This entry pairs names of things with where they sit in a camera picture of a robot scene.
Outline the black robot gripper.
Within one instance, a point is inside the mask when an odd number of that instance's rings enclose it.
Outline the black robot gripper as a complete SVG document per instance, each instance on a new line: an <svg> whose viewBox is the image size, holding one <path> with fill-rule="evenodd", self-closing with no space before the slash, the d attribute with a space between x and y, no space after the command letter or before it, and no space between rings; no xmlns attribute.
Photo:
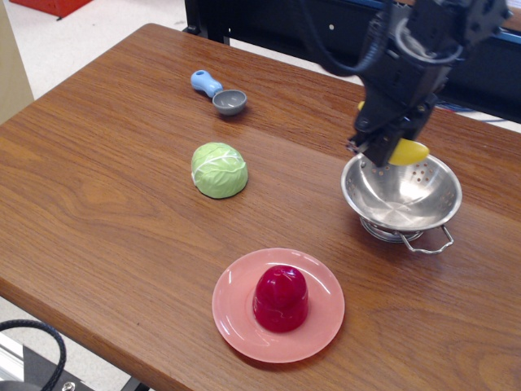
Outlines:
<svg viewBox="0 0 521 391"><path fill-rule="evenodd" d="M395 24L382 55L361 74L366 101L346 148L377 167L419 161L415 142L452 67L452 39L436 27Z"/></svg>

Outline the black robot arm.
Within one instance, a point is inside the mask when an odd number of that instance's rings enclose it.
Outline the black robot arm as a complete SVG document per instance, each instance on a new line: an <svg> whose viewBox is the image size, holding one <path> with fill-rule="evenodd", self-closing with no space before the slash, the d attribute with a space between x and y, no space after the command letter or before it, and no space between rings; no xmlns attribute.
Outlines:
<svg viewBox="0 0 521 391"><path fill-rule="evenodd" d="M453 67L511 14L504 1L417 1L378 13L364 52L379 54L358 74L366 97L348 149L390 163L400 141L419 136Z"/></svg>

